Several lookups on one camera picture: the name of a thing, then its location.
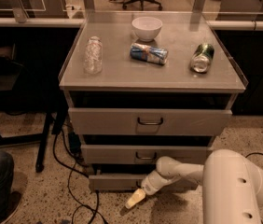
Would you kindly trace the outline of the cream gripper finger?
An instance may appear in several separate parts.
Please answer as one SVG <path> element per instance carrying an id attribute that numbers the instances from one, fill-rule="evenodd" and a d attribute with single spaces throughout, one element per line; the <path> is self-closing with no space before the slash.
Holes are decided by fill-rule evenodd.
<path id="1" fill-rule="evenodd" d="M 143 189 L 137 189 L 128 201 L 125 203 L 127 209 L 133 208 L 136 204 L 142 201 L 145 198 L 145 191 Z"/>

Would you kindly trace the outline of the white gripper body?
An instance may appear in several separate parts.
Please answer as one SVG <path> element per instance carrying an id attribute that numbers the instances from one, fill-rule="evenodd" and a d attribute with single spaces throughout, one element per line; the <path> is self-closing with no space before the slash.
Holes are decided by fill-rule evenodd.
<path id="1" fill-rule="evenodd" d="M 172 178 L 165 178 L 161 176 L 157 171 L 152 171 L 147 175 L 141 183 L 141 189 L 146 195 L 154 195 L 165 186 L 169 186 L 180 180 L 179 176 Z"/>

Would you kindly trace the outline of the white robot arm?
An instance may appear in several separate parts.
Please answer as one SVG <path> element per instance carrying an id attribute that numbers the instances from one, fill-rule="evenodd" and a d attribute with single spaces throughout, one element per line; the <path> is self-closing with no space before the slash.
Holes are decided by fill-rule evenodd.
<path id="1" fill-rule="evenodd" d="M 229 149 L 212 152 L 204 164 L 159 158 L 125 207 L 131 209 L 145 196 L 181 179 L 202 186 L 203 224 L 262 224 L 263 170 Z"/>

